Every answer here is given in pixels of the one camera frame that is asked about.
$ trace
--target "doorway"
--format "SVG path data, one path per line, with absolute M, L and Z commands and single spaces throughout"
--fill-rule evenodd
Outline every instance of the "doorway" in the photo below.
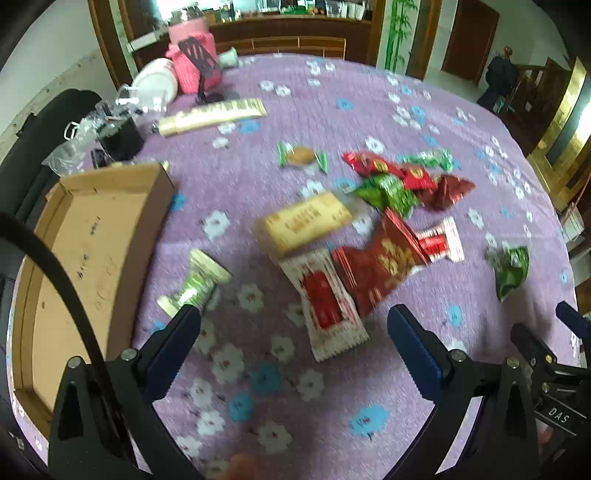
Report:
M 499 13 L 479 0 L 458 0 L 447 45 L 444 72 L 478 84 L 484 71 Z

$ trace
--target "red candy wrapper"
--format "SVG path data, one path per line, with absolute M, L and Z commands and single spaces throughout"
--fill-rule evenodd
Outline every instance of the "red candy wrapper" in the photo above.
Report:
M 474 188 L 474 184 L 453 175 L 442 175 L 437 188 L 416 193 L 425 208 L 431 210 L 446 210 L 462 200 Z
M 317 362 L 369 340 L 355 303 L 336 274 L 328 249 L 308 252 L 280 265 L 300 292 L 312 353 Z
M 370 314 L 406 277 L 430 263 L 418 238 L 391 209 L 384 212 L 365 250 L 339 247 L 331 255 L 361 317 Z
M 396 175 L 402 180 L 407 190 L 436 189 L 437 185 L 431 179 L 427 170 L 421 166 L 398 167 L 380 155 L 371 152 L 343 153 L 343 160 L 362 177 L 370 177 L 379 173 Z
M 362 177 L 370 177 L 378 173 L 390 173 L 399 179 L 404 176 L 401 168 L 383 157 L 371 152 L 343 153 L 343 160 Z
M 417 233 L 417 238 L 431 263 L 446 257 L 452 262 L 464 260 L 464 249 L 453 217 L 444 218 L 433 228 Z

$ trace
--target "round table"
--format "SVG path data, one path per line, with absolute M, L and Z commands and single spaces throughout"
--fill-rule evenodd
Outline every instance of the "round table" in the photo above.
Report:
M 225 73 L 224 84 L 242 98 L 261 98 L 268 116 L 155 135 L 138 155 L 170 161 L 178 193 L 155 246 L 133 345 L 169 321 L 156 300 L 181 286 L 191 249 L 204 250 L 232 274 L 208 305 L 202 335 L 168 396 L 155 403 L 204 475 L 215 477 L 233 454 L 246 452 L 257 456 L 261 479 L 382 478 L 433 406 L 419 395 L 387 334 L 387 312 L 397 303 L 473 359 L 500 362 L 516 353 L 509 331 L 525 322 L 559 361 L 577 362 L 576 342 L 554 315 L 562 300 L 576 305 L 560 225 L 497 117 L 418 80 L 341 60 L 248 57 Z M 171 110 L 193 105 L 192 96 L 181 97 Z M 279 168 L 279 141 L 327 152 L 329 174 L 316 166 Z M 465 260 L 442 260 L 406 279 L 364 319 L 369 342 L 316 363 L 299 295 L 255 240 L 254 220 L 322 188 L 360 183 L 342 152 L 370 149 L 396 160 L 437 147 L 452 152 L 453 174 L 476 187 L 446 212 L 416 208 L 408 224 L 425 229 L 452 215 Z M 361 247 L 371 231 L 371 222 L 360 222 L 309 249 Z M 485 252 L 505 242 L 527 245 L 531 261 L 526 282 L 501 303 Z M 16 402 L 13 407 L 46 458 L 47 442 Z M 465 423 L 447 465 L 466 439 Z

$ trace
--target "cardboard box lid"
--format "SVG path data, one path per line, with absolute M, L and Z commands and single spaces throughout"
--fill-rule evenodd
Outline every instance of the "cardboard box lid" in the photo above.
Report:
M 106 359 L 129 346 L 144 275 L 173 192 L 159 164 L 105 168 L 61 179 L 41 214 L 35 232 L 68 273 Z M 29 408 L 53 410 L 67 360 L 89 358 L 61 297 L 28 258 L 13 338 L 19 345 L 13 347 L 15 388 L 33 398 L 36 406 Z

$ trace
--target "black cable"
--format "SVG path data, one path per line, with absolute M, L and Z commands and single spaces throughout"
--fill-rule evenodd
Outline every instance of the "black cable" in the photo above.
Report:
M 84 343 L 88 352 L 90 363 L 96 374 L 96 380 L 105 396 L 107 407 L 111 410 L 117 433 L 121 439 L 126 439 L 127 430 L 121 416 L 121 409 L 103 355 L 100 352 L 99 344 L 96 341 L 95 333 L 92 330 L 84 306 L 74 289 L 74 285 L 72 285 L 60 261 L 33 232 L 3 212 L 0 212 L 0 238 L 5 238 L 25 255 L 29 256 L 56 288 L 68 312 L 70 312 L 76 329 L 82 338 L 82 343 Z

